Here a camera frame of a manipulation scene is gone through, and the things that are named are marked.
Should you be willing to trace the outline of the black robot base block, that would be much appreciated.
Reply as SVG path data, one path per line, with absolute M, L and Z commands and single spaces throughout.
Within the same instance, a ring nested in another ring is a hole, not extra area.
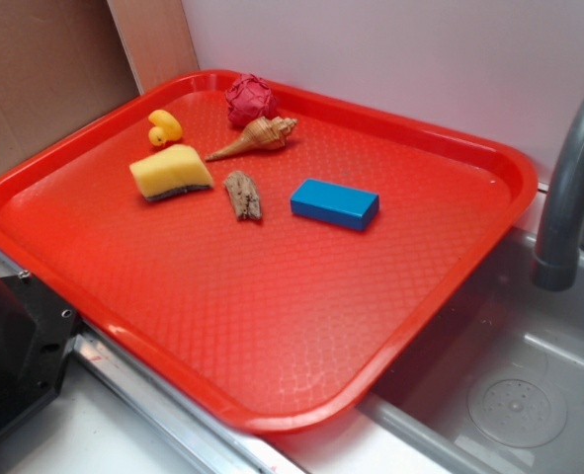
M 0 276 L 0 439 L 53 401 L 79 326 L 35 276 Z

